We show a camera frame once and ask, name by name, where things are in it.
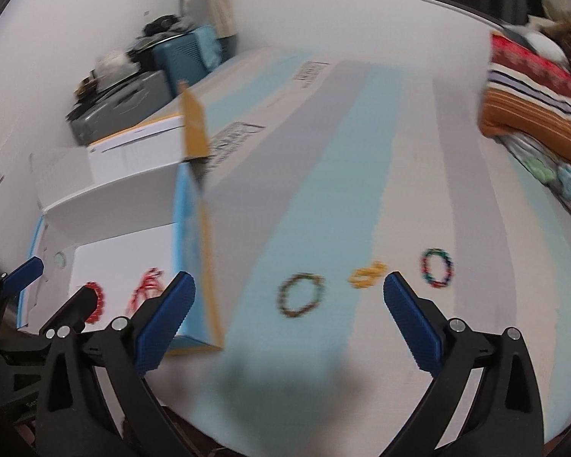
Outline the blue yellow cardboard box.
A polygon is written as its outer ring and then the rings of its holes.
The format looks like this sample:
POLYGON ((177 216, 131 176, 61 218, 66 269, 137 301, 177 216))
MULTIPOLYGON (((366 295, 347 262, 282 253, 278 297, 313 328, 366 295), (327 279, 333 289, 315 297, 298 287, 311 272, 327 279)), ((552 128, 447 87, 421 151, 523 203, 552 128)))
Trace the blue yellow cardboard box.
POLYGON ((29 253, 43 261, 44 272, 19 296, 19 329, 38 332, 87 283, 103 298, 90 329, 128 318, 130 297, 156 267, 164 271, 165 289, 180 271, 196 285, 170 350, 223 347, 209 217, 196 173, 209 157, 205 112, 187 84, 180 84, 174 105, 172 115, 33 159, 41 217, 29 253))

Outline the red cord bracelet gold tube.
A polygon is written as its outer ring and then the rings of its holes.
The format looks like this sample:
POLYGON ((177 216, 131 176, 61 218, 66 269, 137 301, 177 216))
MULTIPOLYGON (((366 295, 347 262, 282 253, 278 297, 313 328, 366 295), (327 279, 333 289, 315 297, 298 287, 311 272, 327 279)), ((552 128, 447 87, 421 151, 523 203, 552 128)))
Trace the red cord bracelet gold tube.
POLYGON ((150 268, 144 273, 138 287, 133 292, 126 306, 126 315, 129 318, 136 313, 144 301, 162 294, 165 289, 163 285, 163 274, 164 271, 156 267, 150 268))

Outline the teal suitcase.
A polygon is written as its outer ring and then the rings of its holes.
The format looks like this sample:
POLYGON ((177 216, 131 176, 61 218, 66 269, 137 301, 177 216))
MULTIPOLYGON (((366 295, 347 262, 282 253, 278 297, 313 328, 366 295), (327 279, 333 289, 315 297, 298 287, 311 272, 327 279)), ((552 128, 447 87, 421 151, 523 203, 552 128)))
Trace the teal suitcase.
POLYGON ((174 96, 180 83, 197 84, 223 63, 223 51, 211 25, 163 40, 152 48, 151 56, 163 70, 174 96))

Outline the floral pillow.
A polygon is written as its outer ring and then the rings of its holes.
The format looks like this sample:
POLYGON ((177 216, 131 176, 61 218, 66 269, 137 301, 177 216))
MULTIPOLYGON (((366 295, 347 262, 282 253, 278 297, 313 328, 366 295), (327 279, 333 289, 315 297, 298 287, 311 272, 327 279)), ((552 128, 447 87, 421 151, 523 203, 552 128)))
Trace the floral pillow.
POLYGON ((497 139, 571 214, 571 163, 524 133, 500 135, 497 139))

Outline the striped red orange pillow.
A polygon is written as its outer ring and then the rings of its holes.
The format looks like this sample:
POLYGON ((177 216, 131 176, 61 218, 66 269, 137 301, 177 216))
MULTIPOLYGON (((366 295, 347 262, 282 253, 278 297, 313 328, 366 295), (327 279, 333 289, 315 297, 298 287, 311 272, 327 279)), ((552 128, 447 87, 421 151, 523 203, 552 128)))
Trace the striped red orange pillow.
POLYGON ((571 163, 571 73, 492 32, 478 127, 487 137, 527 134, 571 163))

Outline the beige curtain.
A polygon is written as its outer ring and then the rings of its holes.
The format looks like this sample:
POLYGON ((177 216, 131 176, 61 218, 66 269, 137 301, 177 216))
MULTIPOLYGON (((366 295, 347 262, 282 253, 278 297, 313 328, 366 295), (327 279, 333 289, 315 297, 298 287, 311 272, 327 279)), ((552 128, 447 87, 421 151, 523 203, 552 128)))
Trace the beige curtain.
POLYGON ((230 0, 208 0, 210 19, 218 38, 230 38, 237 34, 230 0))

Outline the black headphones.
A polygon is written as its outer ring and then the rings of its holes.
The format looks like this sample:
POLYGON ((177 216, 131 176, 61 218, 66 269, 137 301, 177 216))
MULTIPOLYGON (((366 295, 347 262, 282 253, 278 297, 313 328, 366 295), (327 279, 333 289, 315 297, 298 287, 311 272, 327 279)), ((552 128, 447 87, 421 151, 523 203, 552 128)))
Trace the black headphones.
POLYGON ((174 25, 178 24, 180 18, 175 14, 165 14, 146 24, 142 30, 144 37, 155 36, 160 33, 168 32, 174 25))

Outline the striped bed sheet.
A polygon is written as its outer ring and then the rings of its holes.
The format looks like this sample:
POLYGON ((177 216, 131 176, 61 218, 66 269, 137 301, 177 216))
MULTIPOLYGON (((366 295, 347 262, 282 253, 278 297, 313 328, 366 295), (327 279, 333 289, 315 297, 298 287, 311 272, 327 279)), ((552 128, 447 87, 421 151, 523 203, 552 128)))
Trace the striped bed sheet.
POLYGON ((269 48, 196 84, 219 352, 148 377, 170 409, 249 456, 375 456, 430 383, 380 284, 381 262, 478 331, 519 328, 545 436, 571 424, 571 216, 468 93, 426 75, 269 48))

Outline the white plastic bag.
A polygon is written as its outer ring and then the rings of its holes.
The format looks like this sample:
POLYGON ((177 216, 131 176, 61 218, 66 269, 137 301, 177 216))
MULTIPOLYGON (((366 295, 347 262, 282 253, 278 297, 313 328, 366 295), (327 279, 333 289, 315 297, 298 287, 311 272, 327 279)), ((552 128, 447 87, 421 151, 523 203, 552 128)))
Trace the white plastic bag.
POLYGON ((97 77, 102 77, 120 70, 125 70, 131 64, 127 53, 123 51, 113 51, 97 58, 94 73, 97 77))

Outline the grey suitcase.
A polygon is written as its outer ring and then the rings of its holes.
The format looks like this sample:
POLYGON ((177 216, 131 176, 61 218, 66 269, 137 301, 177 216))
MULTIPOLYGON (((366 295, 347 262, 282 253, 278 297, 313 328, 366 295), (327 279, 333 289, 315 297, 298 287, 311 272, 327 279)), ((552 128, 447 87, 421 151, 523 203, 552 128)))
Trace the grey suitcase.
POLYGON ((139 124, 172 99, 164 71, 143 72, 78 103, 67 121, 77 144, 90 145, 139 124))

